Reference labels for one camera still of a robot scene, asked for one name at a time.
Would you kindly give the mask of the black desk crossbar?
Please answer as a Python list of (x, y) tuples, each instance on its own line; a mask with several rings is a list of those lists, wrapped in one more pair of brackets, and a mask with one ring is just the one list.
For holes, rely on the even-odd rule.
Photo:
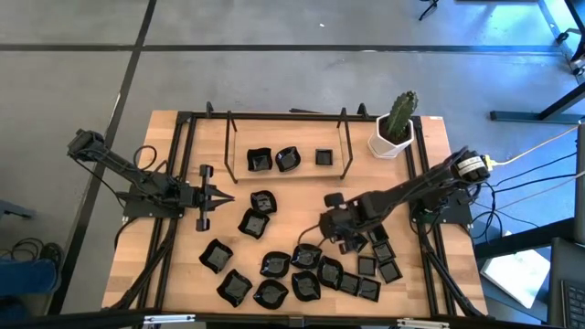
[(566, 218), (543, 227), (508, 235), (493, 242), (483, 242), (474, 247), (477, 260), (497, 258), (529, 249), (549, 246), (554, 238), (574, 239), (575, 219)]

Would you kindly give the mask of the grey metal stand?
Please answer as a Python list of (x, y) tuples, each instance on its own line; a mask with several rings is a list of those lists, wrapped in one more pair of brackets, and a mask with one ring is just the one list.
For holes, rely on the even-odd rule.
[(543, 17), (552, 33), (552, 45), (567, 62), (569, 74), (579, 84), (585, 82), (585, 57), (572, 61), (580, 42), (580, 32), (564, 0), (537, 0)]

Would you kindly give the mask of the dark grey desk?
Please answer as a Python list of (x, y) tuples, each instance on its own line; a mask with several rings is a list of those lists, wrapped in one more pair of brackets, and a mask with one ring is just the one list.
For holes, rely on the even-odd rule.
[(566, 328), (562, 314), (561, 282), (563, 280), (585, 283), (585, 247), (561, 238), (554, 238), (551, 247), (548, 289), (548, 323)]

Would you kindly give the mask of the black tripod foot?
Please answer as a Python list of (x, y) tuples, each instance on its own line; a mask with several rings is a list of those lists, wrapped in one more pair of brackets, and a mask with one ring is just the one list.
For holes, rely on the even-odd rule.
[(438, 3), (440, 0), (421, 0), (421, 2), (428, 2), (427, 8), (420, 14), (419, 21), (422, 21), (432, 13), (434, 13), (438, 8)]

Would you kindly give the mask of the blue-grey chair base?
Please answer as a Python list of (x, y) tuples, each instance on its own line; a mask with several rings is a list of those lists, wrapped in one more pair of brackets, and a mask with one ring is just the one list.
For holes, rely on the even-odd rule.
[(35, 211), (0, 199), (0, 218), (4, 215), (32, 218), (35, 215)]

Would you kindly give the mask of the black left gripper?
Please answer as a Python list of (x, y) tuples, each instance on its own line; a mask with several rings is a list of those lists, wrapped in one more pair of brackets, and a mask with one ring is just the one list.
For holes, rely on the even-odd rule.
[[(210, 228), (210, 221), (207, 211), (214, 211), (217, 207), (232, 202), (234, 196), (226, 194), (217, 189), (215, 185), (208, 185), (212, 176), (213, 169), (208, 164), (202, 164), (199, 169), (199, 175), (202, 178), (201, 186), (191, 186), (185, 183), (182, 187), (182, 206), (185, 208), (198, 208), (199, 218), (196, 220), (196, 231), (207, 231)], [(220, 198), (210, 200), (210, 196)]]

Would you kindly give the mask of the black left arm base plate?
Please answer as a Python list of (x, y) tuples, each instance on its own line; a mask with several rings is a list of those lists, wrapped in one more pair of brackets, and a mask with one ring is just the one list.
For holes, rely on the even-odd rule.
[(183, 207), (164, 207), (148, 201), (128, 201), (123, 215), (128, 218), (180, 218), (184, 215)]

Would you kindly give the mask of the black desk leg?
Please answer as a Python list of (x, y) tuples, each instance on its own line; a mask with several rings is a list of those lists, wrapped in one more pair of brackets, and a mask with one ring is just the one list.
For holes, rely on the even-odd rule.
[(565, 111), (583, 100), (585, 100), (585, 82), (549, 105), (543, 111), (490, 111), (489, 118), (495, 122), (578, 124), (585, 120), (585, 114), (565, 114)]

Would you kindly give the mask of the green cactus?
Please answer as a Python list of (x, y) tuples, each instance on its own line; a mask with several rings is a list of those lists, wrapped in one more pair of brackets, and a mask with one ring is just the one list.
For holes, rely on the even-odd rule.
[(394, 101), (387, 119), (387, 138), (393, 144), (403, 143), (409, 136), (408, 121), (418, 107), (418, 96), (409, 90)]

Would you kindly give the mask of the wooden shelf black metal frame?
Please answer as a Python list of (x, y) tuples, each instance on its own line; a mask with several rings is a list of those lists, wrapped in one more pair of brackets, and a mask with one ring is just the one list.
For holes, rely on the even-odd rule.
[[(292, 171), (281, 173), (275, 155), (282, 149), (296, 146), (301, 163)], [(249, 149), (271, 148), (272, 169), (250, 172)], [(332, 165), (316, 165), (315, 150), (332, 149)], [(353, 149), (346, 110), (334, 115), (227, 113), (224, 165), (231, 180), (281, 178), (344, 179), (353, 163)]]

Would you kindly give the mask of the silver metal bracket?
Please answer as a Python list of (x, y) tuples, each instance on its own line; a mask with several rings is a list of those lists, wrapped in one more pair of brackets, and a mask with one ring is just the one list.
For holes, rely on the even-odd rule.
[(450, 325), (445, 322), (436, 322), (413, 318), (398, 319), (397, 327), (399, 329), (451, 329)]
[(143, 320), (144, 325), (159, 325), (159, 324), (181, 324), (193, 323), (196, 320), (194, 314), (151, 314), (146, 315)]

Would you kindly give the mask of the black overhead mount beam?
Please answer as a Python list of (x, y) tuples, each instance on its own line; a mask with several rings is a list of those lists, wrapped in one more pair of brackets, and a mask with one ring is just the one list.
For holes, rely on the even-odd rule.
[[(258, 327), (276, 326), (291, 329), (309, 329), (313, 326), (381, 326), (392, 329), (397, 327), (394, 317), (328, 317), (292, 315), (237, 315), (218, 313), (159, 313), (155, 309), (142, 310), (105, 310), (92, 313), (70, 313), (32, 317), (22, 321), (0, 322), (0, 329), (120, 329), (143, 326), (146, 315), (157, 314), (194, 314), (193, 323), (237, 324)], [(566, 329), (544, 324), (521, 324), (496, 320), (488, 316), (461, 317), (436, 315), (430, 318), (413, 318), (448, 323), (451, 329)]]

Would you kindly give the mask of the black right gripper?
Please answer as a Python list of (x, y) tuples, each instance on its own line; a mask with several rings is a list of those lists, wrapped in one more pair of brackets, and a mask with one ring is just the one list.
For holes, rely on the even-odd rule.
[(341, 193), (333, 193), (324, 197), (327, 210), (319, 217), (318, 227), (326, 239), (342, 240), (338, 245), (342, 255), (355, 250), (355, 244), (365, 245), (367, 238), (361, 233), (373, 227), (363, 203), (359, 199), (345, 201)]

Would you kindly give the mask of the white faceted plant pot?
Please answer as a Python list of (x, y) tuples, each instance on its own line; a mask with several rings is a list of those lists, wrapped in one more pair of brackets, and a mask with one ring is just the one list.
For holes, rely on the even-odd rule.
[(379, 159), (394, 159), (401, 152), (403, 152), (408, 146), (410, 146), (414, 140), (414, 127), (413, 121), (408, 119), (407, 128), (407, 139), (399, 144), (393, 144), (382, 136), (382, 122), (388, 118), (388, 114), (379, 116), (376, 119), (376, 130), (370, 135), (367, 146), (370, 152)]

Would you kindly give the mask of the person's leg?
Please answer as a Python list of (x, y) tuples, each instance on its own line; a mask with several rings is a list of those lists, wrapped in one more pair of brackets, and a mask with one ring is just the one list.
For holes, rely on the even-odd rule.
[(0, 297), (50, 294), (60, 285), (53, 260), (0, 260)]

